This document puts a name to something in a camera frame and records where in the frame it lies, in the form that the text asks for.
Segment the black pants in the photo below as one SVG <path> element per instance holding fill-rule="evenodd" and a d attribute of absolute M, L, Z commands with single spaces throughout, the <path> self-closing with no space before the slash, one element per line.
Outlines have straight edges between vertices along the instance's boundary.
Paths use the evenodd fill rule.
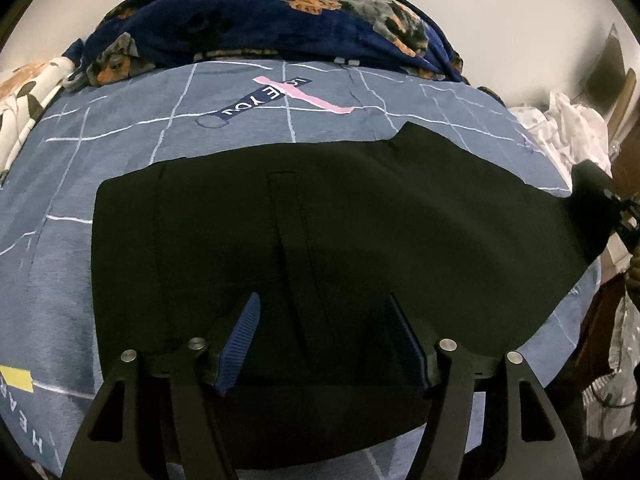
<path fill-rule="evenodd" d="M 504 369 L 610 234 L 444 136 L 271 144 L 158 162 L 96 193 L 91 281 L 104 377 L 122 352 L 260 318 L 220 401 L 232 466 L 320 462 L 442 409 L 454 363 Z"/>

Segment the blue checked bed sheet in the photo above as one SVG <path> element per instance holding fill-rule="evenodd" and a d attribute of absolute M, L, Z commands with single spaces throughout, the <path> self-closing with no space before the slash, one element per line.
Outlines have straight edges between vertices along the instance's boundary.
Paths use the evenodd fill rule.
<path fill-rule="evenodd" d="M 409 122 L 538 190 L 572 192 L 518 120 L 462 82 L 330 63 L 207 61 L 56 98 L 1 191 L 3 437 L 62 476 L 104 382 L 91 281 L 104 181 L 253 146 L 388 140 Z M 483 360 L 486 375 L 471 380 L 468 363 L 457 360 L 451 380 L 436 379 L 448 393 L 445 425 L 430 419 L 355 452 L 241 469 L 235 479 L 578 478 L 544 389 L 576 346 L 585 312 L 570 294 L 592 287 L 593 263 L 541 328 L 506 354 L 503 370 Z"/>

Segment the white triangle print sheet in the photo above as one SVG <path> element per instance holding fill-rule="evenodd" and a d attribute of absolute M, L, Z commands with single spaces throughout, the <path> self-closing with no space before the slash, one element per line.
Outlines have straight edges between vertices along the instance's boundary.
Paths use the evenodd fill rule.
<path fill-rule="evenodd" d="M 549 93 L 546 110 L 531 105 L 514 106 L 509 112 L 536 141 L 570 188 L 570 170 L 591 160 L 609 177 L 608 125 L 593 108 L 573 104 L 559 91 Z"/>

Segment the dark box on wardrobe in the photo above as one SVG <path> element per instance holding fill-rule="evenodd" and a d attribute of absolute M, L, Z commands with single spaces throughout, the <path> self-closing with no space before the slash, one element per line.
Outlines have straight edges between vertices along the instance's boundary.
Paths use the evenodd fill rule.
<path fill-rule="evenodd" d="M 623 90 L 625 80 L 626 70 L 620 35 L 613 25 L 582 88 L 590 106 L 603 114 L 615 103 Z"/>

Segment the white floral pillow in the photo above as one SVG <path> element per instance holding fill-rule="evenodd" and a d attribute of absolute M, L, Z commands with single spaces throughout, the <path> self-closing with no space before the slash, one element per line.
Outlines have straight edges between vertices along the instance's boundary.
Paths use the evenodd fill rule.
<path fill-rule="evenodd" d="M 1 179 L 35 124 L 63 88 L 63 81 L 75 65 L 65 56 L 42 63 L 30 63 L 14 70 L 1 84 Z"/>

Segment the navy dog print blanket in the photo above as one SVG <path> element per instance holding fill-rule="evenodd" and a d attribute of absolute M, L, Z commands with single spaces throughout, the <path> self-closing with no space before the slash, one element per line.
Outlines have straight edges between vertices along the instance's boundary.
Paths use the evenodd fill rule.
<path fill-rule="evenodd" d="M 406 0 L 125 0 L 66 51 L 64 86 L 137 77 L 217 58 L 352 64 L 460 82 L 462 58 Z"/>

